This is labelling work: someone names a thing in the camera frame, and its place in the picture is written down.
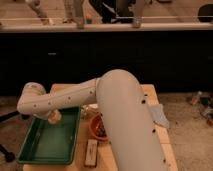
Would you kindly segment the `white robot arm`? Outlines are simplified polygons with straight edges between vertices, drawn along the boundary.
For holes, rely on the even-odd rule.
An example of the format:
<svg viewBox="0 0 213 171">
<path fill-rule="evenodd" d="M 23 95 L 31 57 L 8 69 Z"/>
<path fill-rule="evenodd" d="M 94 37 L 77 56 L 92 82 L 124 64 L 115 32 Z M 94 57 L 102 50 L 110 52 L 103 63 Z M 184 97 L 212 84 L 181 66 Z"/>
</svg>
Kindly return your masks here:
<svg viewBox="0 0 213 171">
<path fill-rule="evenodd" d="M 96 104 L 102 114 L 118 171 L 168 171 L 155 129 L 169 126 L 163 106 L 150 105 L 137 78 L 126 70 L 114 69 L 53 93 L 29 82 L 17 109 L 47 120 L 59 109 L 89 104 Z"/>
</svg>

